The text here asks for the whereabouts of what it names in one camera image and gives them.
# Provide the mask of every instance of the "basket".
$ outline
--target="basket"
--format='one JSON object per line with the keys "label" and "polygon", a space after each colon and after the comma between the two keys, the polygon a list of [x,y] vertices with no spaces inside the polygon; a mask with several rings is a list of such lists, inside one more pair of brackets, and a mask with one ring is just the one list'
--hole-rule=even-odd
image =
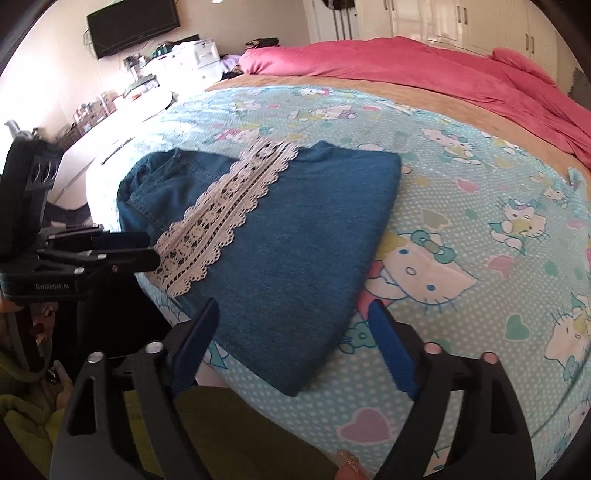
{"label": "basket", "polygon": [[81,138],[82,134],[74,123],[64,127],[61,132],[57,134],[53,142],[57,144],[62,150],[66,151]]}

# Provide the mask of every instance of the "wall-mounted tv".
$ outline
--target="wall-mounted tv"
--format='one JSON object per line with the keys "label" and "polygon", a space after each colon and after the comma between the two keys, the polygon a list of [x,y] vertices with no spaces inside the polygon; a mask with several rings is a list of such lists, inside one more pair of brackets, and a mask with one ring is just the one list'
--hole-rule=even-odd
{"label": "wall-mounted tv", "polygon": [[180,26],[174,0],[123,0],[86,18],[99,59]]}

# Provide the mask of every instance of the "denim fabric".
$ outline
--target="denim fabric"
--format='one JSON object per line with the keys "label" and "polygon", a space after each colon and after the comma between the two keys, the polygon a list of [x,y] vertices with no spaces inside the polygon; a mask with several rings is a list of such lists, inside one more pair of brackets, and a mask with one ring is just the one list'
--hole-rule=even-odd
{"label": "denim fabric", "polygon": [[[144,157],[119,187],[122,230],[156,243],[234,161],[182,150]],[[177,300],[191,316],[215,298],[219,345],[295,396],[348,327],[399,181],[394,153],[301,148],[207,277]]]}

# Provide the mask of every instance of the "light blue bed sheet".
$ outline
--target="light blue bed sheet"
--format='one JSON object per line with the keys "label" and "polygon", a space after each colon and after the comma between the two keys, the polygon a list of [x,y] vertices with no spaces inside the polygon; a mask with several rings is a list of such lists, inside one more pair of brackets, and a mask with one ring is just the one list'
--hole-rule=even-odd
{"label": "light blue bed sheet", "polygon": [[[359,311],[303,392],[282,395],[215,343],[207,363],[287,430],[329,456],[349,450],[375,472],[411,408],[365,322],[368,303],[381,298],[425,341],[458,355],[501,357],[541,477],[590,406],[591,245],[582,175],[570,170],[565,181],[517,145],[364,93],[237,88],[172,107],[105,165],[95,162],[87,174],[93,220],[119,229],[118,184],[143,155],[178,147],[237,158],[259,135],[397,152],[404,175]],[[140,283],[171,323],[186,320],[173,299],[143,276]],[[445,461],[460,401],[452,396],[429,471]]]}

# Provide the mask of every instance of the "white lace trim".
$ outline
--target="white lace trim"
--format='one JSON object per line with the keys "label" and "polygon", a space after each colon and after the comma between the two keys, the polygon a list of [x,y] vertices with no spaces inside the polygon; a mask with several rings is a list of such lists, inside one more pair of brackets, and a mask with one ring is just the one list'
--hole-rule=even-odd
{"label": "white lace trim", "polygon": [[255,139],[230,172],[187,209],[183,220],[160,236],[155,250],[161,262],[146,274],[150,282],[178,297],[189,291],[191,282],[204,279],[207,266],[220,258],[220,249],[234,240],[234,229],[246,222],[246,214],[297,154],[293,144]]}

